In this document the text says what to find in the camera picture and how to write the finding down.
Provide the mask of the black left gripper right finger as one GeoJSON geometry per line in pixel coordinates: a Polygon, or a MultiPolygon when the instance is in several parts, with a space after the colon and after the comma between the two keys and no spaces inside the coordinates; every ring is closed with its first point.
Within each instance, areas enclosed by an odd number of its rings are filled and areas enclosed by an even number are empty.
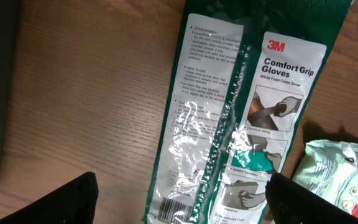
{"type": "Polygon", "coordinates": [[[280,173],[273,174],[265,188],[276,224],[358,224],[358,218],[280,173]]]}

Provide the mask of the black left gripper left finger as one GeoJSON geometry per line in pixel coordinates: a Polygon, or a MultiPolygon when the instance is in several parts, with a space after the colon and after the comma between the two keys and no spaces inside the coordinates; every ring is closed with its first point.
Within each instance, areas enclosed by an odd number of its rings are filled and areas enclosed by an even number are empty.
{"type": "Polygon", "coordinates": [[[0,224],[92,224],[98,199],[93,172],[85,172],[32,204],[0,219],[0,224]]]}

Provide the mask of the light teal snack packet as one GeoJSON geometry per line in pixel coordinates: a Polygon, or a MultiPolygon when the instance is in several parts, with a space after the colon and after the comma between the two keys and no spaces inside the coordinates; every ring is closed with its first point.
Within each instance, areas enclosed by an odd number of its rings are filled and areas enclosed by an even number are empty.
{"type": "Polygon", "coordinates": [[[306,143],[293,181],[351,214],[358,204],[358,144],[328,140],[306,143]]]}

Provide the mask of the green white wipes pack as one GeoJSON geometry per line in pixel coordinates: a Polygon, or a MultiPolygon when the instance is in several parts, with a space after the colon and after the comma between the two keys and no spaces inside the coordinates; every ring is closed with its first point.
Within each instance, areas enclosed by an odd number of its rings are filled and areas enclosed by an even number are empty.
{"type": "Polygon", "coordinates": [[[261,223],[350,1],[187,1],[146,223],[261,223]]]}

